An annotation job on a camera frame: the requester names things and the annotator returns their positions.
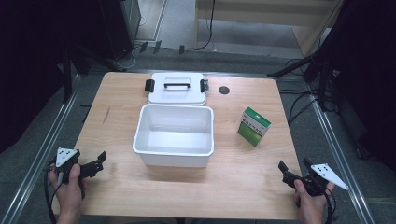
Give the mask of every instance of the finger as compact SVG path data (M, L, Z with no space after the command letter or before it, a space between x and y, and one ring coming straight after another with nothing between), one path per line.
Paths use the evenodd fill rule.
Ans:
M56 168L55 168L55 166L54 166L54 164L52 164L51 166L50 166L50 171L49 171L49 181L50 181L50 183L52 184L52 186L54 187L54 188L56 188L57 187L57 185L58 185L58 175L56 174L56 172L55 172L55 170L56 170Z
M297 193L297 190L294 193L294 201L299 202L301 200L300 195Z
M81 182L82 182L82 187L86 189L88 187L88 181L84 178L81 180Z
M74 164L72 169L70 170L69 174L69 183L76 183L78 182L78 177L80 173L80 168L78 164Z
M294 187L297 190L297 194L300 197L301 201L308 200L309 199L309 194L306 192L305 186L301 180L296 179L294 180Z
M329 195L329 194L331 194L331 192L334 191L335 185L334 185L334 183L329 182L329 183L327 184L326 188L327 188L327 189L326 189L326 193Z

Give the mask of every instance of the wrist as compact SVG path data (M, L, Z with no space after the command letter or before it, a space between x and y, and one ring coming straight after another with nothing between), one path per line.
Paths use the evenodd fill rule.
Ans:
M58 216L58 221L56 222L57 224L72 224L72 223L78 223L79 217L81 213L78 211L64 211L61 210L59 216Z
M307 218L303 223L304 224L323 224L323 220L321 217L311 217L311 218Z

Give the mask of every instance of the white plastic bin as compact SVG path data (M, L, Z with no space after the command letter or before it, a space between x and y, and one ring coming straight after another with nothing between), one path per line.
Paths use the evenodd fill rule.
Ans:
M205 167L214 150L213 110L144 105L133 149L146 165Z

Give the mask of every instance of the green box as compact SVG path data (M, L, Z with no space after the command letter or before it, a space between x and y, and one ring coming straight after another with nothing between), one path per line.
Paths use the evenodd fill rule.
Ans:
M271 126L271 122L248 107L242 114L238 133L256 147Z

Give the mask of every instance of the human hand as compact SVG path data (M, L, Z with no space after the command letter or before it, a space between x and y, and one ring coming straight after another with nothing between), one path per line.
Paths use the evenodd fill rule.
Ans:
M299 179L294 180L294 187L296 188L294 201L300 204L298 209L299 220L304 224L322 223L323 210L327 205L325 196L311 197L306 192L303 182ZM329 182L326 193L329 195L334 190L334 187L334 183Z
M74 164L69 173L69 183L62 184L56 191L61 211L58 217L58 224L60 223L77 223L82 210L82 196L81 188L78 184L78 177L80 174L80 167ZM57 189L58 175L55 169L49 173L49 180L52 186ZM86 182L83 179L83 186L86 187Z

